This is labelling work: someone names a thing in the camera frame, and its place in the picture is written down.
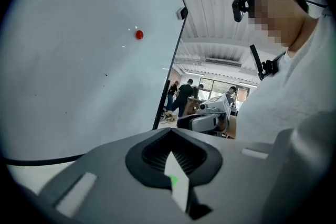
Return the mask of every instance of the headset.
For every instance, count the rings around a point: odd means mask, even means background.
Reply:
[[[246,12],[249,12],[249,7],[246,7],[245,3],[250,4],[250,0],[233,0],[232,2],[232,10],[233,10],[233,17],[236,22],[240,22]],[[318,4],[312,1],[306,0],[307,3],[326,8],[327,5]],[[279,71],[278,69],[278,60],[281,56],[283,56],[285,53],[282,53],[278,57],[276,57],[274,60],[267,60],[266,62],[260,62],[260,58],[258,56],[257,49],[254,45],[250,46],[250,52],[254,61],[254,64],[256,66],[256,69],[258,70],[258,76],[260,80],[263,80],[265,77],[267,77],[270,74],[275,74]]]

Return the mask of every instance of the wall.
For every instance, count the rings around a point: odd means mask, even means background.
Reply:
[[[172,68],[172,70],[170,71],[170,74],[169,74],[169,80],[170,80],[170,85],[169,87],[175,82],[175,81],[178,81],[178,82],[181,82],[181,75],[174,69]]]

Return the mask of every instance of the white plastic panel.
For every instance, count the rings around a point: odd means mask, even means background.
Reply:
[[[36,194],[39,194],[39,192],[47,184],[47,182],[49,182],[49,180],[62,172],[72,163],[74,162],[43,166],[7,165],[7,169],[16,183],[29,188]]]
[[[4,156],[64,158],[150,130],[181,7],[183,0],[15,0],[0,39]]]

